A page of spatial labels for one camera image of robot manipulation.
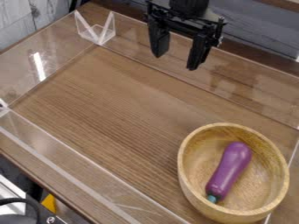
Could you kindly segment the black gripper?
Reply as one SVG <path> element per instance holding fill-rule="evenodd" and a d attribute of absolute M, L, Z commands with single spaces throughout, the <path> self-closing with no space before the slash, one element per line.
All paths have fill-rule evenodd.
<path fill-rule="evenodd" d="M 210 0 L 146 0 L 151 51 L 161 58 L 170 49 L 170 32 L 193 39 L 187 68 L 194 71 L 206 61 L 213 46 L 222 42 L 226 18 L 210 8 Z"/>

